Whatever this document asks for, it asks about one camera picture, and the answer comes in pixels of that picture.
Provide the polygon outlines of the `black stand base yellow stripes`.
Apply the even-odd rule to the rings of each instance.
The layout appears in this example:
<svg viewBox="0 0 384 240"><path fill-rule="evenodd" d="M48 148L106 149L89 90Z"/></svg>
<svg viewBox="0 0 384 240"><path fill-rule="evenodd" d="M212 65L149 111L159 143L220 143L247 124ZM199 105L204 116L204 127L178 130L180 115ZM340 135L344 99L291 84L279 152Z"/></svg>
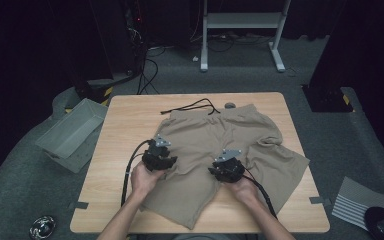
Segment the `black stand base yellow stripes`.
<svg viewBox="0 0 384 240"><path fill-rule="evenodd" d="M91 85L88 81L75 79L73 86L77 96L83 99L89 99L96 103L106 105L108 103L113 87L109 84Z"/></svg>
<svg viewBox="0 0 384 240"><path fill-rule="evenodd" d="M324 90L321 87L303 85L302 90L313 112L346 113L354 111L349 98L340 88Z"/></svg>

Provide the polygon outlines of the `person's grey clothing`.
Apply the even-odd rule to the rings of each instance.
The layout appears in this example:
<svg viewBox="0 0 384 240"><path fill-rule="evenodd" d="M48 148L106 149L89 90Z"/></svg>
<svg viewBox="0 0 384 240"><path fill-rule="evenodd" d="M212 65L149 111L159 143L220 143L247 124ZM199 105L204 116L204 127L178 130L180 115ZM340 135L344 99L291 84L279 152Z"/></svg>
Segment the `person's grey clothing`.
<svg viewBox="0 0 384 240"><path fill-rule="evenodd" d="M146 234L138 240L259 240L258 234L188 233L188 234Z"/></svg>

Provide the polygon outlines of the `black drawstring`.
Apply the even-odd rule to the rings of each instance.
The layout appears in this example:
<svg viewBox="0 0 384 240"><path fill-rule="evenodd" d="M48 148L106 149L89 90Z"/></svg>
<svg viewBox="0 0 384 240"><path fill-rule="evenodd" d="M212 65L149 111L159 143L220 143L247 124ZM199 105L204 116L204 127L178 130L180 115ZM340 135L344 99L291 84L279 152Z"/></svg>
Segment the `black drawstring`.
<svg viewBox="0 0 384 240"><path fill-rule="evenodd" d="M185 105L185 106L181 106L181 107L176 107L176 108L169 109L169 110L160 111L160 114L164 115L164 114L171 113L173 111L190 111L190 110L201 109L201 108L205 108L205 107L210 107L211 108L210 112L207 115L212 115L214 113L221 113L214 106L214 104L210 101L210 99L202 98L202 99L200 99L200 100L198 100L196 102L193 102L193 103L191 103L189 105Z"/></svg>

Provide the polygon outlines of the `beige shorts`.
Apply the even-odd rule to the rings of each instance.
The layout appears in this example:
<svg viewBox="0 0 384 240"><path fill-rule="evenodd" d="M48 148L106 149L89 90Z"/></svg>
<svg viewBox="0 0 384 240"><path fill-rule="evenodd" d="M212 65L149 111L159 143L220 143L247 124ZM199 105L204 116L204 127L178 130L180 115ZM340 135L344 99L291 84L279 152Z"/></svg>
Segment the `beige shorts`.
<svg viewBox="0 0 384 240"><path fill-rule="evenodd" d="M239 150L238 159L267 191L280 211L300 183L309 160L284 147L275 123L254 105L216 113L174 111L157 132L171 142L176 163L158 181L142 207L192 229L220 182L209 167L223 150Z"/></svg>

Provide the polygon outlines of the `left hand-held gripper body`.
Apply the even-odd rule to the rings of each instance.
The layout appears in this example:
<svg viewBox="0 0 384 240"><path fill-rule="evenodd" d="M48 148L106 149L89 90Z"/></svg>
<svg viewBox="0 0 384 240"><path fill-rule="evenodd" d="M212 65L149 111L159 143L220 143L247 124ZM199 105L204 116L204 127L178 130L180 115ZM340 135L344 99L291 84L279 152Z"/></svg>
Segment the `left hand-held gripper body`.
<svg viewBox="0 0 384 240"><path fill-rule="evenodd" d="M170 160L170 151L168 147L171 142L164 139L160 134L157 134L148 143L148 149L143 155L143 162L146 164L156 164L159 162L167 162Z"/></svg>

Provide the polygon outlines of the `white metal stand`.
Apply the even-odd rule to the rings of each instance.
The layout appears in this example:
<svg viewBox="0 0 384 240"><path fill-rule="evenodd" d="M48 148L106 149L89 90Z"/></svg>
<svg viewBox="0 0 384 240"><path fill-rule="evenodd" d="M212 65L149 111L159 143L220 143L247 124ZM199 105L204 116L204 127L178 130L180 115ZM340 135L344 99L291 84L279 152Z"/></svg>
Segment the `white metal stand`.
<svg viewBox="0 0 384 240"><path fill-rule="evenodd" d="M291 0L284 0L283 10L271 13L210 13L208 0L203 0L202 7L202 46L200 71L207 72L208 65L208 30L209 29L275 29L274 40L268 43L277 71L283 73L286 67L278 51L278 46L288 16Z"/></svg>

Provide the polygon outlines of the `person's right hand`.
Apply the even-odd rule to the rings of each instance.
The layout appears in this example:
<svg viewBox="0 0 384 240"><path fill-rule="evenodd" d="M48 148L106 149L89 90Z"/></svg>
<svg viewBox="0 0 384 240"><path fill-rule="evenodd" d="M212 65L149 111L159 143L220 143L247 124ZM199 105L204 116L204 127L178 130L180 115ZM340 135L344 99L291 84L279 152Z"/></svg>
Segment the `person's right hand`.
<svg viewBox="0 0 384 240"><path fill-rule="evenodd" d="M241 178L235 183L224 183L224 186L247 207L256 205L259 201L256 186L246 178Z"/></svg>

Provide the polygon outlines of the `person's left hand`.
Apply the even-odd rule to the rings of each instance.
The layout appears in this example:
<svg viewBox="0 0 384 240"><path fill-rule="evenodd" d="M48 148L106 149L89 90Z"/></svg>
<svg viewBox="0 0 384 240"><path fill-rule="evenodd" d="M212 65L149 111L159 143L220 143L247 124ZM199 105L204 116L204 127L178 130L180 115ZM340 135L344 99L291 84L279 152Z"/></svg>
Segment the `person's left hand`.
<svg viewBox="0 0 384 240"><path fill-rule="evenodd" d="M152 172L146 168L143 162L138 163L131 173L133 198L143 201L164 174L163 170Z"/></svg>

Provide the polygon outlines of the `black round object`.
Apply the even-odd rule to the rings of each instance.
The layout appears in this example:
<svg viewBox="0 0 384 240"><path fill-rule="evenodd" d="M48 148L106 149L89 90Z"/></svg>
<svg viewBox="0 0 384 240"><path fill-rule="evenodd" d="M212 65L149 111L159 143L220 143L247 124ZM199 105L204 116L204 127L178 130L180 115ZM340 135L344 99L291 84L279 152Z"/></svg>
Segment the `black round object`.
<svg viewBox="0 0 384 240"><path fill-rule="evenodd" d="M370 207L364 214L367 231L375 240L384 240L384 208Z"/></svg>

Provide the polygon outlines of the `striped grey sheet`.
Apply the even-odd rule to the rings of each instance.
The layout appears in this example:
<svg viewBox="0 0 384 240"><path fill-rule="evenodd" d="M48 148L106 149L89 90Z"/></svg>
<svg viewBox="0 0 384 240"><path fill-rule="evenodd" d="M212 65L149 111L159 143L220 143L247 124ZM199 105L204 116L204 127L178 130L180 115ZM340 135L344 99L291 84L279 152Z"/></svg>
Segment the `striped grey sheet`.
<svg viewBox="0 0 384 240"><path fill-rule="evenodd" d="M384 194L345 177L336 197L332 215L367 230L364 216L370 207L384 208Z"/></svg>

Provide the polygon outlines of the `shiny round object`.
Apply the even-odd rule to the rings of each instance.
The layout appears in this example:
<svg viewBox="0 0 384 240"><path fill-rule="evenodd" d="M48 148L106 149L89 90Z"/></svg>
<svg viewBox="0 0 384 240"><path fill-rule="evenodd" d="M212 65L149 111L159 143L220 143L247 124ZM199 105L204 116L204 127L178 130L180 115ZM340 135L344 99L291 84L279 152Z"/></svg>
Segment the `shiny round object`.
<svg viewBox="0 0 384 240"><path fill-rule="evenodd" d="M31 240L44 240L52 235L56 227L55 219L50 215L36 219L29 229Z"/></svg>

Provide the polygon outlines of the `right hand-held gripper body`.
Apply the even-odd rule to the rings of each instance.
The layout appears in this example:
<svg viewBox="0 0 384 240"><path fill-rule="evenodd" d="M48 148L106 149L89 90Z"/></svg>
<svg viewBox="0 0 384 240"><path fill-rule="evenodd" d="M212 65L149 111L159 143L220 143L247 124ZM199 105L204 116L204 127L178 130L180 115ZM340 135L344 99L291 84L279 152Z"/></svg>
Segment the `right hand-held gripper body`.
<svg viewBox="0 0 384 240"><path fill-rule="evenodd" d="M241 161L237 159L240 154L240 150L225 149L214 161L214 168L225 169L226 174L224 176L232 178L232 182L227 183L235 183L239 181L245 171L245 167L242 165Z"/></svg>

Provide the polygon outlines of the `dark equipment rack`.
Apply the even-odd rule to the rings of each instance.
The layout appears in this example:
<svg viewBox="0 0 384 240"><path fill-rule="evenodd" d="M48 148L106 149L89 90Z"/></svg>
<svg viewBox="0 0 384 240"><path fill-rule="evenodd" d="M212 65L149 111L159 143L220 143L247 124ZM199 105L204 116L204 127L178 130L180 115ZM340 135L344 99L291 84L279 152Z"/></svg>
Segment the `dark equipment rack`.
<svg viewBox="0 0 384 240"><path fill-rule="evenodd" d="M137 76L143 71L147 52L147 29L144 22L143 0L124 0L124 16L134 58L132 73Z"/></svg>

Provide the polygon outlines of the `grey cardboard box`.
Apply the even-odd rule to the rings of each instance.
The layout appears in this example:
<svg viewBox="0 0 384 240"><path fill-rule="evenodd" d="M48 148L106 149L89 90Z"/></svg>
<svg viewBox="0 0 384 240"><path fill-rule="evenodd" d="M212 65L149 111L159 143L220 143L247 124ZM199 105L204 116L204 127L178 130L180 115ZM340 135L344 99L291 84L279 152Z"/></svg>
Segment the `grey cardboard box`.
<svg viewBox="0 0 384 240"><path fill-rule="evenodd" d="M83 99L37 141L53 161L73 173L91 160L108 107Z"/></svg>

